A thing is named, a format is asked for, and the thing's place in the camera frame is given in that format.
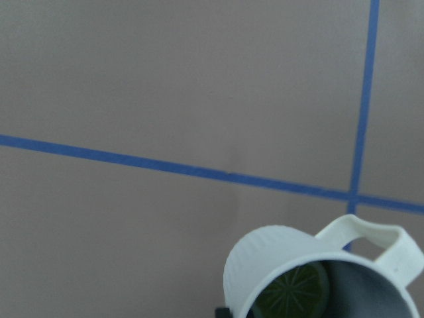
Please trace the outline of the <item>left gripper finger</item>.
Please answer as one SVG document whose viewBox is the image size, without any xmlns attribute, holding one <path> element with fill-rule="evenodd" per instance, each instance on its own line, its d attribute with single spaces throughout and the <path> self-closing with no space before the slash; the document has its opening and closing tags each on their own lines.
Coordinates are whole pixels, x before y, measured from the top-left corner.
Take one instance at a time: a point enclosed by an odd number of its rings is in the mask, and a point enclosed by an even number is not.
<svg viewBox="0 0 424 318">
<path fill-rule="evenodd" d="M 231 310 L 228 307 L 216 307 L 215 318 L 232 318 Z"/>
</svg>

